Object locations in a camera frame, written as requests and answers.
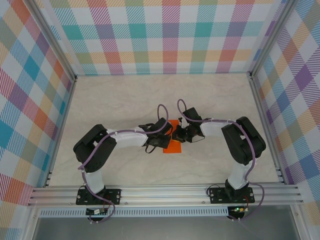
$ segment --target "orange object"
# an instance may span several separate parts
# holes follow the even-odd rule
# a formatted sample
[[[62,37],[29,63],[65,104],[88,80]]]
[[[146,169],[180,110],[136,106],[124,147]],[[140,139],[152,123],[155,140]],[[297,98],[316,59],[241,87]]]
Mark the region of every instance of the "orange object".
[[[169,122],[171,123],[171,125],[173,126],[172,133],[176,130],[177,125],[179,125],[179,121],[178,120],[169,120]],[[179,141],[175,141],[175,140],[170,140],[170,143],[168,145],[167,149],[163,149],[163,153],[164,154],[180,154],[181,151],[181,142]]]

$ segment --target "gray floor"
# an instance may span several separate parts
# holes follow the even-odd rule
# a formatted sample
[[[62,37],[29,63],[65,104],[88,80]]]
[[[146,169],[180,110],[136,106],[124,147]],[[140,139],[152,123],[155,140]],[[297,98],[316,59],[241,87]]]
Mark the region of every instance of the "gray floor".
[[[73,147],[94,125],[120,130],[155,123],[160,103],[168,108],[169,119],[178,119],[180,98],[203,118],[246,116],[266,139],[245,73],[80,76],[50,186],[83,184]],[[152,154],[142,147],[115,150],[102,167],[103,181],[106,185],[208,184],[224,183],[230,175],[235,161],[223,137],[207,137],[181,147],[178,154],[163,154],[160,148]],[[278,181],[268,147],[249,180]]]
[[[41,218],[33,240],[298,240],[289,206],[263,206],[242,222],[226,217]]]

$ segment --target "white floor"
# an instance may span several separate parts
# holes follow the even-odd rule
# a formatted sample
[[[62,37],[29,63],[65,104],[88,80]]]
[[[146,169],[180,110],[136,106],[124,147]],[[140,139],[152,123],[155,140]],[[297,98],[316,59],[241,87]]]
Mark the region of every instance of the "white floor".
[[[157,121],[164,104],[177,119],[177,100],[195,107],[202,118],[248,117],[266,141],[247,76],[242,74],[176,74],[79,77],[57,154],[51,186],[83,184],[73,146],[96,124],[129,129]],[[182,153],[146,154],[143,147],[115,150],[102,168],[106,185],[224,183],[234,160],[223,137],[183,143]],[[252,182],[277,182],[267,148],[249,176]]]

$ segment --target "aluminum rail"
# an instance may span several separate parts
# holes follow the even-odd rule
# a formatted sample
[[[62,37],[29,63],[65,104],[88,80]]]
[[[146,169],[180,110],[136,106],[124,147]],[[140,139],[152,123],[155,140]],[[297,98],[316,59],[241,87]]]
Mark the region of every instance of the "aluminum rail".
[[[299,205],[303,203],[302,196],[296,185],[283,183],[261,183],[265,189],[264,206]],[[121,189],[119,207],[197,207],[197,206],[236,206],[237,204],[210,204],[206,189],[210,184],[191,185],[144,185],[144,186],[106,186],[110,189]],[[253,189],[255,203],[258,205],[262,190],[258,186]],[[79,208],[102,207],[99,205],[76,205],[80,186],[49,186],[35,188],[31,196],[30,208]]]
[[[45,36],[46,40],[48,41],[50,47],[53,49],[55,55],[57,56],[58,60],[62,64],[65,72],[67,73],[68,77],[73,81],[76,80],[77,73],[72,69],[64,51],[61,49],[58,40],[56,39],[54,33],[52,32],[50,26],[48,25],[45,17],[43,16],[40,8],[35,3],[34,0],[24,0],[23,1],[28,10],[30,11],[32,17],[35,19],[37,24],[39,25],[41,32]]]
[[[283,7],[282,13],[279,16],[278,20],[276,21],[274,28],[271,30],[271,33],[269,35],[269,38],[267,39],[267,42],[265,46],[263,47],[258,59],[255,62],[255,65],[252,68],[252,75],[255,76],[263,64],[265,63],[272,47],[274,46],[275,42],[278,40],[278,37],[280,36],[282,30],[284,29],[289,17],[291,16],[291,13],[296,8],[299,0],[287,0],[285,3],[285,6]]]

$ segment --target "colorful plaid fabric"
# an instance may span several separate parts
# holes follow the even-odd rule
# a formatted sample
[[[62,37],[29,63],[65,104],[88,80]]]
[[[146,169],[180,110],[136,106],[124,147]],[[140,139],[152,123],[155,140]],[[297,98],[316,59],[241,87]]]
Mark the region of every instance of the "colorful plaid fabric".
[[[281,3],[279,5],[278,9],[276,10],[275,15],[273,16],[273,19],[272,19],[267,31],[265,32],[265,34],[263,36],[263,39],[260,43],[260,46],[254,55],[253,61],[252,61],[250,68],[249,68],[250,72],[252,71],[253,67],[255,66],[262,49],[265,47],[266,43],[268,42],[269,36],[270,36],[271,32],[273,31],[273,29],[275,28],[276,22],[277,22],[278,18],[280,17],[280,15],[286,5],[286,2],[287,2],[287,0],[281,0]]]
[[[291,184],[320,236],[320,1],[300,0],[257,75],[272,134]]]
[[[75,71],[62,34],[78,68],[98,75],[247,72],[275,1],[50,0],[62,34],[37,2]]]
[[[22,0],[0,3],[0,239],[17,239],[40,187],[71,80]]]

